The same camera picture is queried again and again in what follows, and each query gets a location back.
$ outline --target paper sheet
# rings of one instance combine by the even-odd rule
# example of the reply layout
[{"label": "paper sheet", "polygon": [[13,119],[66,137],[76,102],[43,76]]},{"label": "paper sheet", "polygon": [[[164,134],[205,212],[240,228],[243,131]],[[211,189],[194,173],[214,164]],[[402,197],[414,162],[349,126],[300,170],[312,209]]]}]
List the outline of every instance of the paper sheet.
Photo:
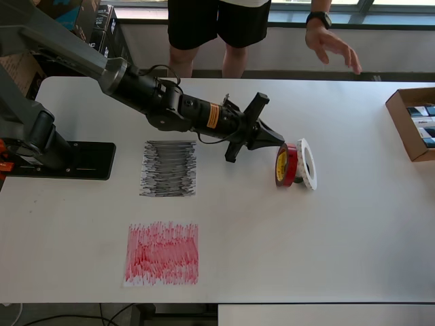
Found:
[{"label": "paper sheet", "polygon": [[198,225],[132,224],[124,286],[193,285],[198,282]]},{"label": "paper sheet", "polygon": [[140,195],[195,195],[195,145],[195,141],[147,141],[143,150]]}]

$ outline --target wristwatch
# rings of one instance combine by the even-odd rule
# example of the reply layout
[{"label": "wristwatch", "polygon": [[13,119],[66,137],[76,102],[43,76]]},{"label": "wristwatch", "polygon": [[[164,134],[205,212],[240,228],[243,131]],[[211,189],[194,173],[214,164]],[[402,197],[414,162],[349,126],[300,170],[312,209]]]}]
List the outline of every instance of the wristwatch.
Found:
[{"label": "wristwatch", "polygon": [[311,12],[307,17],[307,24],[313,18],[319,18],[321,22],[325,25],[326,29],[329,29],[332,25],[331,18],[327,12]]}]

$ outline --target window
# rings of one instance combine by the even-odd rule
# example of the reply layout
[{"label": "window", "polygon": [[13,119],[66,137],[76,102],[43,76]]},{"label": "window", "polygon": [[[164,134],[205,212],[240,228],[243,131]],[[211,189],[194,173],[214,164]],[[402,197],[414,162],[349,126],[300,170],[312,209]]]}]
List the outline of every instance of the window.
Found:
[{"label": "window", "polygon": [[435,0],[375,0],[374,5],[435,5]]},{"label": "window", "polygon": [[[273,3],[311,3],[311,0],[272,0]],[[356,5],[358,0],[332,0],[336,5]]]},{"label": "window", "polygon": [[[167,0],[101,0],[120,7],[166,7]],[[308,12],[311,0],[272,0],[272,10]],[[332,0],[331,12],[435,14],[435,0]]]}]

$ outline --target open cardboard box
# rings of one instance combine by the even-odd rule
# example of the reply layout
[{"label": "open cardboard box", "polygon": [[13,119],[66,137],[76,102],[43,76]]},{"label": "open cardboard box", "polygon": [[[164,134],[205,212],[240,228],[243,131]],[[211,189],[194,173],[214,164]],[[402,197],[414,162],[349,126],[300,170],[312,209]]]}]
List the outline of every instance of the open cardboard box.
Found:
[{"label": "open cardboard box", "polygon": [[428,103],[435,104],[435,88],[397,90],[386,102],[405,150],[413,162],[435,160],[435,148],[426,147],[406,110],[407,107],[417,107]]}]

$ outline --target black marker drawing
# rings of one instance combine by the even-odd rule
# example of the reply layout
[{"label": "black marker drawing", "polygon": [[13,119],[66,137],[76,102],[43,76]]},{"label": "black marker drawing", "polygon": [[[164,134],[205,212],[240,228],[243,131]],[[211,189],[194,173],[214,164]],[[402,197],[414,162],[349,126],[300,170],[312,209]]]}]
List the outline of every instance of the black marker drawing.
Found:
[{"label": "black marker drawing", "polygon": [[195,146],[196,141],[147,141],[143,150],[140,195],[195,195]]}]

